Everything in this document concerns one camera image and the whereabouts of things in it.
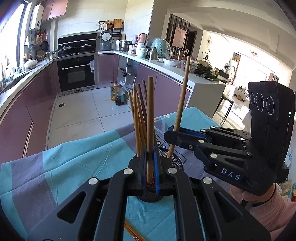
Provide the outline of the pink sleeve right forearm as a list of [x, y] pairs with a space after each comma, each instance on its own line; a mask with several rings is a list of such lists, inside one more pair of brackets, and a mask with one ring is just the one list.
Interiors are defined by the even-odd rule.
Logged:
[[295, 202], [281, 196], [276, 187], [267, 201], [253, 204], [250, 213], [272, 240], [295, 240]]

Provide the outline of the right hand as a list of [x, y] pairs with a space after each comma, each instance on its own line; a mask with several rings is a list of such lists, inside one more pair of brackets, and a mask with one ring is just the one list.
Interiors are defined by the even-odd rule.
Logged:
[[266, 193], [258, 196], [231, 185], [229, 194], [239, 204], [241, 204], [242, 201], [248, 201], [253, 203], [265, 203], [269, 201], [269, 199], [273, 196], [275, 191], [276, 191], [276, 185], [273, 184]]

